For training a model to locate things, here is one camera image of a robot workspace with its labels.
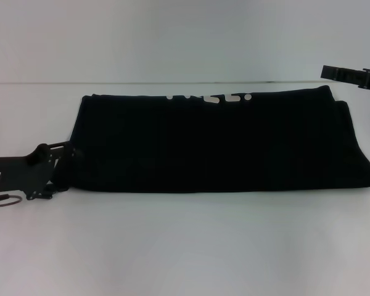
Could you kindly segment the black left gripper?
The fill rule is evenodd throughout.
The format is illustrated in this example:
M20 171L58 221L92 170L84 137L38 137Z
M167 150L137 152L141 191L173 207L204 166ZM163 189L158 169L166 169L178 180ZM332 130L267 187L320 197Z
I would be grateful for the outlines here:
M51 200L70 188L68 184L49 183L55 165L76 163L83 157L70 141L40 144L26 156L0 157L0 192L22 191L28 200Z

